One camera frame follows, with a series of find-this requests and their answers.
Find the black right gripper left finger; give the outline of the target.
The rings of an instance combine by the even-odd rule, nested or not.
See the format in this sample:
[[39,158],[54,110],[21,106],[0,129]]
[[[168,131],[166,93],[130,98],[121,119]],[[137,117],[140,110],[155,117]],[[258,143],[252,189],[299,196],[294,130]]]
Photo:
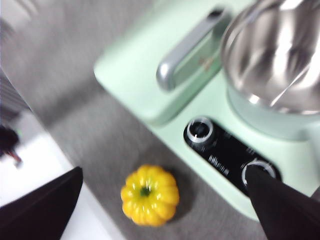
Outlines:
[[2,240],[59,240],[83,185],[81,167],[66,172],[0,208]]

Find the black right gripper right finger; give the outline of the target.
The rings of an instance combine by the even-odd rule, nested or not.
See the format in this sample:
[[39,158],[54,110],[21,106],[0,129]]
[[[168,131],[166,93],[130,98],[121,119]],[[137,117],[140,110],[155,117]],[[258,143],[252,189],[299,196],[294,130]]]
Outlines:
[[249,198],[269,240],[318,240],[320,202],[256,166],[248,166]]

